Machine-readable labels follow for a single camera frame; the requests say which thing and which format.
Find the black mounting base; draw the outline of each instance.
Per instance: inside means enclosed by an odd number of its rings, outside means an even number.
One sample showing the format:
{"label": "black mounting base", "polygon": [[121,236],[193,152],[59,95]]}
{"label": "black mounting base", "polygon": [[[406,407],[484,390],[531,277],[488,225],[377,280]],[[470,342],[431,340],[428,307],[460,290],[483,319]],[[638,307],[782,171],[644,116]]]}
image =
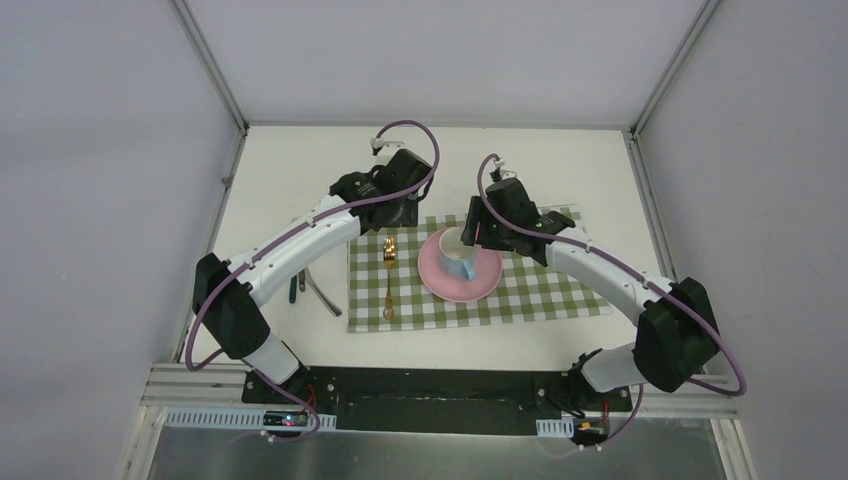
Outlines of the black mounting base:
{"label": "black mounting base", "polygon": [[[335,415],[339,430],[536,435],[537,419],[561,417],[544,397],[558,372],[312,367],[306,376],[302,385],[312,385],[316,410]],[[308,397],[305,390],[297,394]],[[625,388],[586,410],[600,411],[604,400],[610,411],[632,409]],[[292,403],[253,372],[242,401]]]}

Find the light blue teacup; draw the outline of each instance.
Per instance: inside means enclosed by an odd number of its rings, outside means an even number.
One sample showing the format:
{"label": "light blue teacup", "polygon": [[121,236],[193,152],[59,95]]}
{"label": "light blue teacup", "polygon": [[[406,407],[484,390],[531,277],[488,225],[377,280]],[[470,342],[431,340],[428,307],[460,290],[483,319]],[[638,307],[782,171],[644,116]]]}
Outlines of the light blue teacup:
{"label": "light blue teacup", "polygon": [[474,272],[474,256],[479,247],[463,244],[460,235],[462,235],[462,227],[452,227],[447,229],[439,239],[442,270],[448,275],[471,281],[477,277]]}

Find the gold fork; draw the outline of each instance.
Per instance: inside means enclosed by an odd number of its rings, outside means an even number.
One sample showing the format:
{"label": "gold fork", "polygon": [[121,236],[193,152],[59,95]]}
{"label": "gold fork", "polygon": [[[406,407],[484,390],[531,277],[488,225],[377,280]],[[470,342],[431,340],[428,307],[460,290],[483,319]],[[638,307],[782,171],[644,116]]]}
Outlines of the gold fork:
{"label": "gold fork", "polygon": [[395,311],[392,308],[392,265],[395,264],[395,239],[387,237],[383,243],[383,262],[386,264],[386,276],[388,286],[386,287],[386,308],[383,309],[383,317],[386,320],[391,320],[395,316]]}

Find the black handle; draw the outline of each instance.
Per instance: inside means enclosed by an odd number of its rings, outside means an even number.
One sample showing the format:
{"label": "black handle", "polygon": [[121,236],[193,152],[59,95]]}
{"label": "black handle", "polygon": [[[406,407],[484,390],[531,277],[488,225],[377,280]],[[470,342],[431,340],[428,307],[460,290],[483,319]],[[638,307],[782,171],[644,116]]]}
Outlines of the black handle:
{"label": "black handle", "polygon": [[297,275],[292,277],[292,283],[289,286],[289,303],[294,303],[297,300]]}

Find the pink saucer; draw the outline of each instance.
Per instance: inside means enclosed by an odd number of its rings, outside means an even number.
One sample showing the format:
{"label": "pink saucer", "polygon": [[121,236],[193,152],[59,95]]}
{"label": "pink saucer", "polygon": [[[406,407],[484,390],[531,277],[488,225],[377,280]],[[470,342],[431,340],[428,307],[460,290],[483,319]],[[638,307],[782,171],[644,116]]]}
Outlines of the pink saucer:
{"label": "pink saucer", "polygon": [[424,285],[435,295],[457,303],[473,302],[492,293],[503,273],[500,252],[481,248],[474,256],[477,277],[470,282],[448,275],[439,260],[439,238],[445,230],[431,235],[418,252],[418,273]]}

